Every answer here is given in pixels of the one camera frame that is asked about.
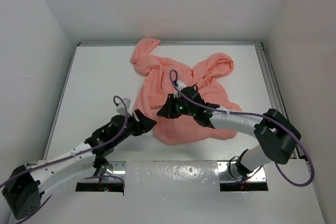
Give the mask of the salmon pink hooded jacket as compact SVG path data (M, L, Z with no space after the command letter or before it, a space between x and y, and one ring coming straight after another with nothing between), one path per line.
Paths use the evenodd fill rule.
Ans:
M241 111L241 107L229 100L226 90L217 81L233 72L233 59L219 52L210 55L194 67L189 67L171 58L154 55L152 51L159 45L158 39L143 38L136 45L130 59L136 72L145 77L133 108L156 121L153 135L167 145L182 145L207 138L228 140L235 137L237 132L234 130L212 129L199 125L193 116L203 114L205 109L194 106L184 98L175 100L175 104L182 106L186 115L182 114L177 119L157 116L157 111L164 106L169 94L175 92L169 78L172 69L177 71L178 79L188 87L197 86L205 102Z

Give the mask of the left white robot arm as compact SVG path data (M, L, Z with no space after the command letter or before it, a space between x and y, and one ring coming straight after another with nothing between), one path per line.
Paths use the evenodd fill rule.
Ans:
M140 110L128 115L115 115L110 122L70 151L36 165L16 167L1 184L2 195L19 223L35 214L56 192L77 181L95 177L107 164L106 156L130 136L139 136L154 128L156 121Z

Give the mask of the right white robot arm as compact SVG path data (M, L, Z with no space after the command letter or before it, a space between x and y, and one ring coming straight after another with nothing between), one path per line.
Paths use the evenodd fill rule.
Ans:
M187 115L203 127L233 130L254 137L258 145L243 151L233 167L229 168L230 175L235 179L247 179L255 169L271 162L287 164L297 146L294 138L301 137L275 109L269 109L262 115L243 115L205 102L194 87L185 87L180 92L169 94L157 115L167 119Z

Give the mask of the metal base rail plate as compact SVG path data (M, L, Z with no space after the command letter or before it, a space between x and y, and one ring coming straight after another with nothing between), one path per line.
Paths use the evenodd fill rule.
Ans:
M221 184L265 184L267 182L262 167L248 173L244 178L238 173L235 161L109 162L97 170L93 170L93 166L90 164L79 165L78 168L73 165L65 168L65 163L59 163L33 171L32 176L34 179L40 180L41 183L49 179L51 185L56 183L57 176L60 181L65 179L75 179L76 181L101 179L107 183L113 183L114 180L122 181L130 178L131 173L139 175L140 172L145 172L150 176L157 174L160 178L168 176L174 180L206 179L217 176Z

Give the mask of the aluminium frame rail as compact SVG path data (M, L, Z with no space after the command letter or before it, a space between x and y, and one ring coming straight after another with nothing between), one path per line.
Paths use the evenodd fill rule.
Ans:
M134 48L134 44L83 44L77 48L71 71L79 97L80 129L85 136L115 114L114 95L136 99L144 78L130 63ZM234 61L233 72L219 79L230 101L245 112L261 114L269 108L285 111L270 60L259 42L163 41L153 50L157 56L190 67L218 52L228 54ZM242 133L229 140L209 138L182 145L166 145L147 133L123 141L109 158L112 161L228 160L256 145L253 137Z

